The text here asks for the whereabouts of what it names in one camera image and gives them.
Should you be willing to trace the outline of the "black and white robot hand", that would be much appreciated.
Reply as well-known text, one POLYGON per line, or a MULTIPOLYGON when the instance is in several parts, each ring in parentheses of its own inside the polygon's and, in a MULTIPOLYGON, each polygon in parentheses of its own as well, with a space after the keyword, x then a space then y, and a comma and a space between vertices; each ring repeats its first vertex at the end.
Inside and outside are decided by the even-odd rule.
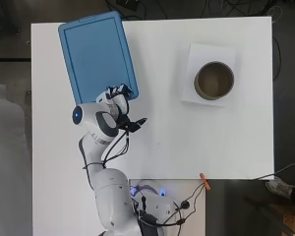
POLYGON ((108 87, 97 98, 96 103, 103 103, 108 107, 109 113, 112 115, 118 125, 128 120, 129 102, 128 97, 132 94, 132 90, 125 84, 119 87, 108 87))

